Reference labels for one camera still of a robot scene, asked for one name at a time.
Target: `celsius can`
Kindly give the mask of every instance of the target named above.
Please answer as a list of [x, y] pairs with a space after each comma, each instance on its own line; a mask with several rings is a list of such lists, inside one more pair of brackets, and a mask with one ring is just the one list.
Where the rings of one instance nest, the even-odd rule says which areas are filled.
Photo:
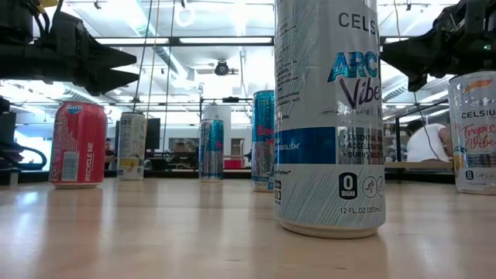
[[274, 91], [253, 95], [251, 180], [255, 191], [274, 191], [274, 185], [269, 184], [274, 164], [274, 98]]
[[139, 112], [124, 112], [119, 127], [117, 177], [122, 181], [143, 179], [146, 118]]
[[224, 122], [200, 123], [199, 174], [201, 182], [220, 182], [224, 178]]
[[496, 72], [455, 77], [449, 86], [456, 187], [496, 195]]
[[94, 188], [103, 181], [107, 116], [103, 107], [64, 102], [53, 128], [50, 182], [56, 188]]
[[385, 221], [377, 2], [276, 3], [277, 216], [309, 236], [371, 236]]

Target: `red can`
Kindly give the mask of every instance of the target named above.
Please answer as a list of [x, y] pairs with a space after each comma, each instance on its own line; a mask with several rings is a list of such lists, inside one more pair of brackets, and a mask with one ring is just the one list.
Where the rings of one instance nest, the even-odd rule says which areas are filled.
[[103, 107], [64, 102], [55, 116], [50, 182], [56, 188], [93, 188], [103, 181], [107, 116]]

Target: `celsius tropical vibe can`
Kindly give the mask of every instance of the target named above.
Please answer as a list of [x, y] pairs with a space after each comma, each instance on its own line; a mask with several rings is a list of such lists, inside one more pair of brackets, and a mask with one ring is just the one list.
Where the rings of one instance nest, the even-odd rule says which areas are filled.
[[201, 182], [220, 182], [224, 179], [224, 122], [202, 120], [198, 171]]
[[107, 116], [100, 105], [64, 102], [53, 128], [50, 182], [56, 188], [93, 188], [103, 181]]
[[251, 180], [254, 191], [274, 191], [269, 183], [274, 164], [274, 91], [253, 95]]
[[376, 1], [277, 0], [281, 225], [360, 238], [385, 221]]
[[117, 177], [122, 181], [140, 181], [143, 179], [145, 161], [145, 115], [124, 112], [119, 123]]
[[449, 86], [456, 187], [496, 195], [496, 72], [455, 77]]

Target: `white shirt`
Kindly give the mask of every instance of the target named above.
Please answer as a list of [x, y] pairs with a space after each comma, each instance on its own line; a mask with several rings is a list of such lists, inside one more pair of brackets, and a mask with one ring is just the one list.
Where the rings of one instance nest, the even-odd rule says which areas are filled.
[[429, 146], [429, 139], [425, 134], [424, 127], [420, 128], [415, 132], [408, 141], [406, 150], [408, 152], [407, 161], [408, 162], [422, 162], [424, 160], [443, 160], [449, 162], [450, 159], [446, 152], [444, 151], [444, 144], [439, 137], [439, 131], [444, 129], [445, 126], [441, 124], [430, 124], [425, 126], [429, 138], [431, 140], [432, 149], [436, 154], [433, 153]]

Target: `wooden table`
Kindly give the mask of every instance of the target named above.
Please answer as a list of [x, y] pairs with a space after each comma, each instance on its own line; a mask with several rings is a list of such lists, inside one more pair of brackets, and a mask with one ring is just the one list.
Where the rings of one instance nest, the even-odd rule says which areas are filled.
[[387, 184], [387, 223], [359, 240], [299, 236], [250, 181], [107, 180], [0, 191], [0, 278], [495, 278], [496, 197]]

